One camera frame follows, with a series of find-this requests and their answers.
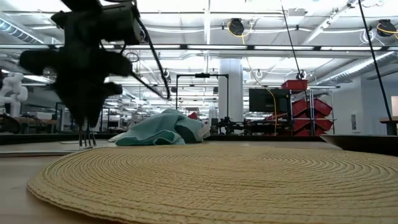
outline humanoid robot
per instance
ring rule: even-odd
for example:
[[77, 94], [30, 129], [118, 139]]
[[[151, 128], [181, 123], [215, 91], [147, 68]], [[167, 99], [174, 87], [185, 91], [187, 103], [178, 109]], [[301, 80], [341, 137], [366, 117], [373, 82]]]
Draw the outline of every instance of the humanoid robot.
[[21, 108], [21, 102], [27, 100], [27, 88], [22, 86], [22, 73], [8, 73], [6, 78], [2, 79], [2, 87], [0, 89], [0, 113], [5, 113], [4, 105], [11, 104], [10, 116], [18, 117]]

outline pillar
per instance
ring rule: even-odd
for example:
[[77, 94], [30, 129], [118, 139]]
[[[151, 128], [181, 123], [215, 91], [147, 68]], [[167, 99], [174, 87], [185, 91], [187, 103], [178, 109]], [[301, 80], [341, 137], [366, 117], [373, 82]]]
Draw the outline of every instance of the pillar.
[[227, 79], [218, 77], [219, 118], [227, 116], [227, 96], [229, 96], [229, 117], [231, 121], [243, 121], [243, 69], [240, 58], [221, 58], [218, 73], [229, 75], [229, 94]]

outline straw placemat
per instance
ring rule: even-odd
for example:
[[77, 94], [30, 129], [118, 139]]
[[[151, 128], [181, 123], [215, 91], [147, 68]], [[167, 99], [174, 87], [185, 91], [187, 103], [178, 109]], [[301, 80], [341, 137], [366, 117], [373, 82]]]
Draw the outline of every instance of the straw placemat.
[[93, 149], [50, 164], [28, 189], [124, 223], [398, 223], [398, 158], [339, 150]]

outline computer monitor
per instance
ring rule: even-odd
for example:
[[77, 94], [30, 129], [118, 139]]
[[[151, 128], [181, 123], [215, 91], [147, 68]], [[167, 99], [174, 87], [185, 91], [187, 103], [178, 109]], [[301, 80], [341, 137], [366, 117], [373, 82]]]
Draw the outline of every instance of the computer monitor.
[[[272, 89], [270, 91], [275, 97], [276, 111], [278, 113], [289, 113], [290, 91], [281, 89]], [[263, 88], [249, 89], [249, 111], [274, 112], [275, 107], [272, 95]]]
[[118, 128], [119, 127], [119, 121], [110, 121], [109, 122], [109, 127], [110, 128]]

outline red box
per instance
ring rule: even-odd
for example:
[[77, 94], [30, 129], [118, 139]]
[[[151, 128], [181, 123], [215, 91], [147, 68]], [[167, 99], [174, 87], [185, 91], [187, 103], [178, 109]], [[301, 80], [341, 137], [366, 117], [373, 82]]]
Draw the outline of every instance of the red box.
[[[325, 134], [325, 132], [322, 129], [315, 130], [315, 136], [320, 136], [322, 134]], [[311, 136], [311, 130], [303, 129], [303, 130], [297, 132], [296, 134], [294, 134], [294, 136], [297, 136], [297, 137]]]
[[308, 107], [309, 107], [309, 104], [308, 104], [308, 102], [305, 103], [304, 99], [294, 102], [292, 105], [293, 116], [299, 115], [301, 112], [305, 111]]
[[315, 99], [313, 101], [314, 109], [317, 110], [319, 113], [323, 114], [324, 116], [329, 116], [331, 113], [331, 106], [327, 103], [323, 102], [322, 100]]
[[[323, 116], [329, 116], [329, 114], [331, 113], [332, 107], [329, 106], [327, 103], [323, 102], [322, 100], [314, 99], [313, 105], [314, 105], [314, 110], [321, 113]], [[292, 105], [293, 116], [299, 115], [307, 108], [309, 108], [309, 106], [310, 103], [307, 102], [306, 104], [304, 99], [294, 102]]]
[[306, 90], [308, 80], [287, 80], [280, 87], [285, 90]]
[[330, 128], [333, 126], [333, 122], [328, 119], [323, 119], [323, 118], [325, 118], [325, 117], [323, 117], [320, 114], [315, 115], [315, 124], [317, 126], [319, 126], [320, 128], [322, 128], [323, 130], [329, 131]]
[[[297, 118], [308, 118], [308, 117], [304, 113], [304, 114], [301, 114]], [[298, 130], [302, 129], [304, 126], [306, 126], [308, 124], [310, 124], [310, 120], [309, 119], [294, 119], [293, 120], [293, 131], [298, 131]]]

